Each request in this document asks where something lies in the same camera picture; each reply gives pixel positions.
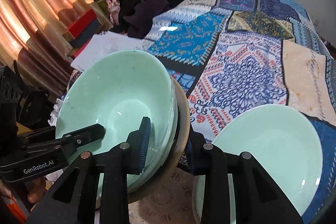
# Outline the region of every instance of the orange curtain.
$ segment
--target orange curtain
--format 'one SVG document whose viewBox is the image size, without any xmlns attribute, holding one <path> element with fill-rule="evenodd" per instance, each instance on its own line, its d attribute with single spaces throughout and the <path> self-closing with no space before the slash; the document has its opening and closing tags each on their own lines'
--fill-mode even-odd
<svg viewBox="0 0 336 224">
<path fill-rule="evenodd" d="M 0 0 L 0 64 L 17 60 L 25 82 L 61 95 L 72 71 L 62 35 L 88 9 L 110 24 L 93 0 Z"/>
</svg>

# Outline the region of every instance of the mint green bowl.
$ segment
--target mint green bowl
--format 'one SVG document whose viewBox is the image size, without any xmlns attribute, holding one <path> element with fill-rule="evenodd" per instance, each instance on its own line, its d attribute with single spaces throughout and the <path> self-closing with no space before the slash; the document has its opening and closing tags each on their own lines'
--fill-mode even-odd
<svg viewBox="0 0 336 224">
<path fill-rule="evenodd" d="M 149 117 L 152 131 L 145 164 L 148 166 L 165 150 L 174 104 L 171 78 L 156 57 L 138 50 L 114 52 L 90 66 L 71 87 L 59 112 L 56 138 L 95 123 L 105 127 L 104 138 L 80 147 L 70 158 L 72 162 L 86 150 L 93 154 L 109 151 L 139 129 L 142 117 Z M 139 177 L 128 176 L 128 185 Z"/>
<path fill-rule="evenodd" d="M 303 215 L 319 186 L 323 155 L 319 136 L 302 113 L 283 105 L 254 107 L 230 122 L 213 144 L 235 155 L 251 152 Z M 193 207 L 198 223 L 204 185 L 205 177 L 197 177 Z M 233 187 L 229 175 L 232 224 L 236 223 Z"/>
</svg>

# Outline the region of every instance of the metal pin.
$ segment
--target metal pin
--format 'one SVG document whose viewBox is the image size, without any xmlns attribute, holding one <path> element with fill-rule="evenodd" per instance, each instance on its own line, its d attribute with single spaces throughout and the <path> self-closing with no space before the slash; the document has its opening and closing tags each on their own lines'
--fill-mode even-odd
<svg viewBox="0 0 336 224">
<path fill-rule="evenodd" d="M 84 151 L 81 153 L 81 158 L 82 159 L 87 159 L 88 157 L 90 157 L 91 153 L 89 151 Z"/>
<path fill-rule="evenodd" d="M 247 160 L 252 158 L 252 155 L 249 152 L 243 152 L 242 156 L 243 156 L 244 159 L 247 159 Z"/>
<path fill-rule="evenodd" d="M 205 143 L 203 144 L 203 148 L 206 150 L 211 150 L 213 149 L 213 145 L 211 143 Z"/>
<path fill-rule="evenodd" d="M 121 143 L 120 145 L 119 145 L 119 147 L 121 148 L 121 149 L 127 149 L 127 148 L 129 148 L 129 143 Z"/>
</svg>

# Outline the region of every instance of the pile of clothes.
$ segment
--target pile of clothes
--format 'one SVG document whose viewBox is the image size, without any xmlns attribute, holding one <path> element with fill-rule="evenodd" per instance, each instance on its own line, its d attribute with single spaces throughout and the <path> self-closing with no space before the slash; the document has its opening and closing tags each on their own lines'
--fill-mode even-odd
<svg viewBox="0 0 336 224">
<path fill-rule="evenodd" d="M 111 31 L 126 32 L 129 37 L 143 39 L 152 27 L 153 18 L 160 15 L 184 0 L 118 0 L 120 11 L 119 25 Z"/>
</svg>

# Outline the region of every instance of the sheet of paper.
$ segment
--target sheet of paper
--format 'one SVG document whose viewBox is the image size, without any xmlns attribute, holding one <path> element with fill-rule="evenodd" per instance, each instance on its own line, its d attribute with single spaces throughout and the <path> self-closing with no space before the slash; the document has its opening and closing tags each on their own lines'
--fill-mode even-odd
<svg viewBox="0 0 336 224">
<path fill-rule="evenodd" d="M 84 72 L 108 54 L 129 49 L 141 50 L 142 40 L 109 31 L 104 34 L 95 34 L 85 49 L 71 63 L 71 67 Z"/>
</svg>

